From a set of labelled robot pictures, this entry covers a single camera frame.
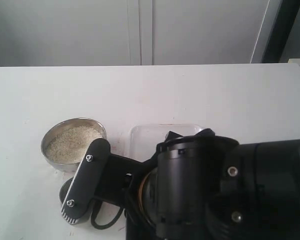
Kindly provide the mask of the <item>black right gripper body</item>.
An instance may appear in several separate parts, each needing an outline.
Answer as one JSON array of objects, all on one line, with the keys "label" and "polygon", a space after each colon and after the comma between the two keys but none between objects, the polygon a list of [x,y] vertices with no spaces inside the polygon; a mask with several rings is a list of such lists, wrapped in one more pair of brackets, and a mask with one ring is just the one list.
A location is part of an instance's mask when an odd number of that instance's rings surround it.
[{"label": "black right gripper body", "polygon": [[[158,240],[156,219],[150,216],[156,210],[153,207],[147,210],[145,204],[146,200],[155,203],[156,188],[147,190],[146,185],[158,166],[158,153],[144,162],[110,152],[102,155],[90,153],[89,161],[98,164],[91,225],[95,229],[106,230],[124,214],[127,240]],[[110,222],[98,224],[97,216],[103,203],[115,205],[119,210]]]}]

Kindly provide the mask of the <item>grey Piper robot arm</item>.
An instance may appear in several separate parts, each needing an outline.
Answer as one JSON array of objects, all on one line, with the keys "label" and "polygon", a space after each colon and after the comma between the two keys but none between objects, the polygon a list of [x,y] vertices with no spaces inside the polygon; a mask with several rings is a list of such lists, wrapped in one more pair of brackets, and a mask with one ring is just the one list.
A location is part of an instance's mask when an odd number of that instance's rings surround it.
[{"label": "grey Piper robot arm", "polygon": [[96,204],[126,214],[128,240],[300,240],[300,139],[240,144],[170,131],[144,161],[88,149]]}]

